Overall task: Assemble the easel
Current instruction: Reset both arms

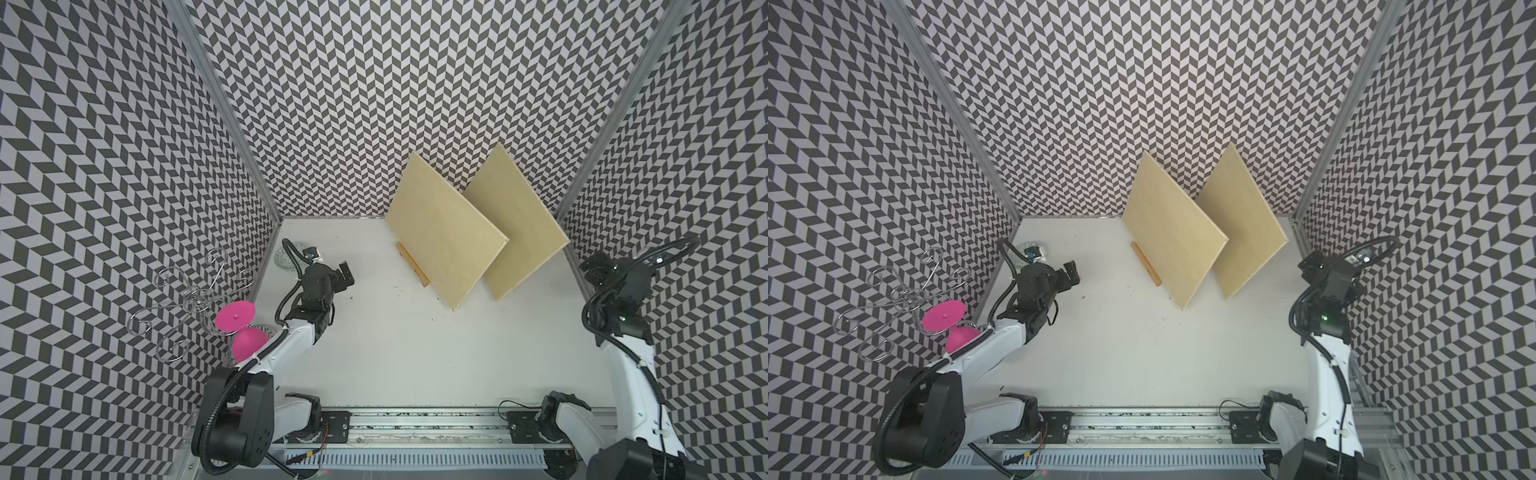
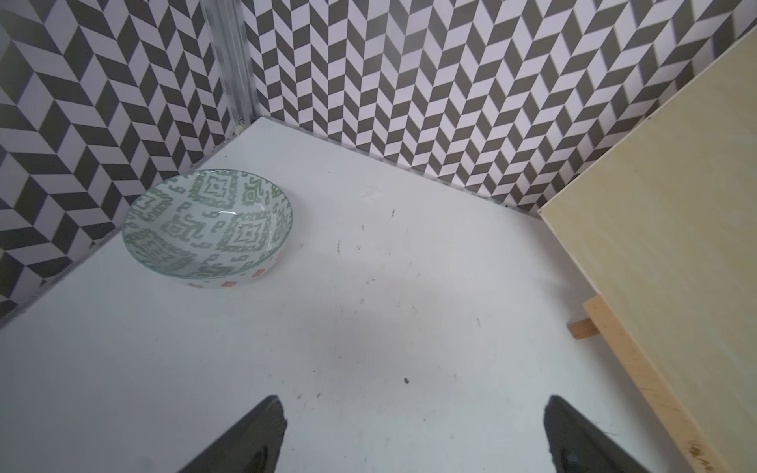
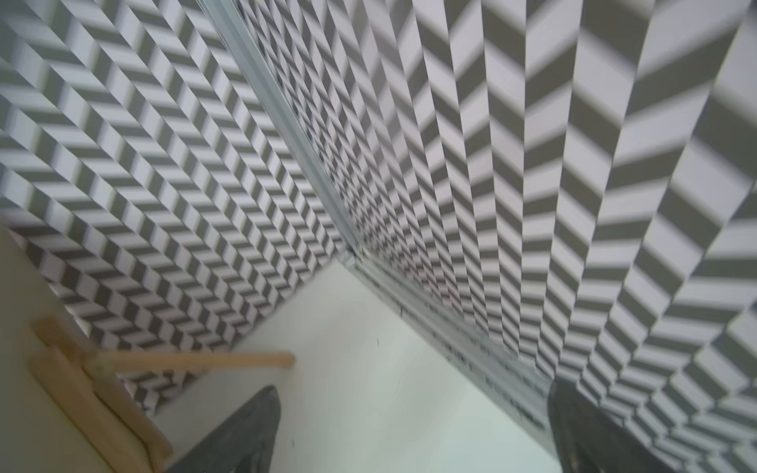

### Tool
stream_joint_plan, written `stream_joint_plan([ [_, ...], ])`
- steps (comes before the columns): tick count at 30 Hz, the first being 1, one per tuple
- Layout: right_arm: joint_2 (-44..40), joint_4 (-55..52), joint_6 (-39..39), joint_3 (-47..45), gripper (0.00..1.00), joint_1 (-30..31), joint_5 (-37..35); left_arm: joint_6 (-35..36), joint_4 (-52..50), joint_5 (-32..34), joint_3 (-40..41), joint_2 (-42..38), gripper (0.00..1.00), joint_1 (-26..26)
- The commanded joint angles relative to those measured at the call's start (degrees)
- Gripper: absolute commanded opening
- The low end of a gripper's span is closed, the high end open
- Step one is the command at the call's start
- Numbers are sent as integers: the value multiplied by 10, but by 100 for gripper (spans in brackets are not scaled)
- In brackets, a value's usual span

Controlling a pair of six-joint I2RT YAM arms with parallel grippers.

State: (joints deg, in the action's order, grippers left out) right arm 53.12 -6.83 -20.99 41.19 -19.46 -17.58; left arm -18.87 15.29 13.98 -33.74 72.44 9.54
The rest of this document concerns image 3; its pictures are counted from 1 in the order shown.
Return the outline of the wooden easel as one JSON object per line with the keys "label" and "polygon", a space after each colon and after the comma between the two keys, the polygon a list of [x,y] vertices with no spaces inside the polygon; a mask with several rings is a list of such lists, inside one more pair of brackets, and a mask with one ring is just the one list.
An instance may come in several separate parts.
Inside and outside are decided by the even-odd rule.
{"label": "wooden easel", "polygon": [[171,443],[135,404],[119,374],[289,369],[296,362],[290,352],[101,351],[63,317],[38,318],[32,329],[47,350],[31,357],[30,372],[114,472],[163,472],[173,455]]}

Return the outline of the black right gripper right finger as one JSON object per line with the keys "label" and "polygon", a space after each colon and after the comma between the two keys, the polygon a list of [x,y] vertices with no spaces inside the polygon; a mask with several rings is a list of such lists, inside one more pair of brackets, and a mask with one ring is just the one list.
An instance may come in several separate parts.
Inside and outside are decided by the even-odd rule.
{"label": "black right gripper right finger", "polygon": [[564,472],[672,471],[567,380],[552,382],[547,412]]}

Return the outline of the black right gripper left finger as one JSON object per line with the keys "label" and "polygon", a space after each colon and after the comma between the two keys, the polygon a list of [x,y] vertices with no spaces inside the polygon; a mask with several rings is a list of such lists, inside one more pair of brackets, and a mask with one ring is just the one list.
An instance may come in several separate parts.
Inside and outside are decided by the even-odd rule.
{"label": "black right gripper left finger", "polygon": [[268,472],[280,421],[280,396],[274,385],[268,385],[168,472]]}

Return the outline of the plywood board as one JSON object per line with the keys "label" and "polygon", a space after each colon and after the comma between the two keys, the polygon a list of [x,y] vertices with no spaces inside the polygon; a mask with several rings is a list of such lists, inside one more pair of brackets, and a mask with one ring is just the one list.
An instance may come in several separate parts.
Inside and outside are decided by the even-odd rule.
{"label": "plywood board", "polygon": [[67,311],[9,232],[1,230],[1,470],[108,472],[98,451],[29,370],[45,350],[32,322]]}

